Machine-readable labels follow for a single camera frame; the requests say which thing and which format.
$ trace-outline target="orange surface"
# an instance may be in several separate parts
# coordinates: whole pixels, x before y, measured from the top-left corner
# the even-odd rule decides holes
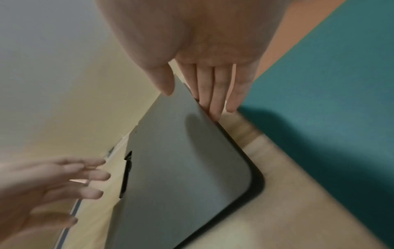
[[[311,32],[345,0],[297,0],[288,8],[270,46],[261,59],[256,78]]]

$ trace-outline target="gray laptop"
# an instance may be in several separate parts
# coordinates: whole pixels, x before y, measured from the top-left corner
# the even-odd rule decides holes
[[[131,132],[106,249],[180,248],[258,195],[263,176],[176,79]]]

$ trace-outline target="teal mat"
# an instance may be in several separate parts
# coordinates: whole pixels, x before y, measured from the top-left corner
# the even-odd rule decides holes
[[[394,248],[393,0],[346,1],[239,111]]]

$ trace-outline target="person's right hand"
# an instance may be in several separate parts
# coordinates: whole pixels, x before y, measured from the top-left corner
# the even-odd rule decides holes
[[[252,86],[260,58],[290,0],[97,0],[128,55],[166,95],[175,58],[195,99],[212,119],[234,112]]]
[[[98,199],[103,192],[71,179],[107,180],[96,169],[100,158],[58,158],[40,162],[0,165],[0,243],[42,229],[72,227],[77,219],[68,213],[32,212],[63,199]]]

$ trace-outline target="wooden table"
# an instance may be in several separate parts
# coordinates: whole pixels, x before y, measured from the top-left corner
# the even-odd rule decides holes
[[[188,248],[361,249],[385,248],[295,162],[239,114],[221,124],[266,178],[256,199],[192,242]],[[104,247],[112,207],[118,201],[125,143],[104,166],[112,177],[92,183],[105,191],[98,201],[83,201],[63,249]]]

